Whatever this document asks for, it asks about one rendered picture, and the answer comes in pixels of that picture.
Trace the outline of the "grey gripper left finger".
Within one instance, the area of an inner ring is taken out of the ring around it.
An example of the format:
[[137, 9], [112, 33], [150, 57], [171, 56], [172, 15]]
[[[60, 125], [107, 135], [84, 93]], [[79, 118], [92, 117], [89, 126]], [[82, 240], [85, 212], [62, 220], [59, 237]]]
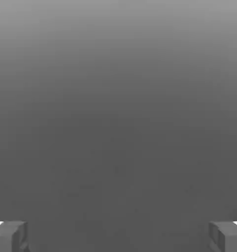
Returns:
[[26, 221], [0, 220], [0, 252], [30, 252]]

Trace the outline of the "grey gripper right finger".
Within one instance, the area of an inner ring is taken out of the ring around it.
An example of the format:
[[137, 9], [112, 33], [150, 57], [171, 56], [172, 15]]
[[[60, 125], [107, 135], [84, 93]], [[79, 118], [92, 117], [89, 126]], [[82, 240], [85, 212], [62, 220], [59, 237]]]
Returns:
[[237, 221], [211, 221], [208, 234], [212, 252], [237, 252]]

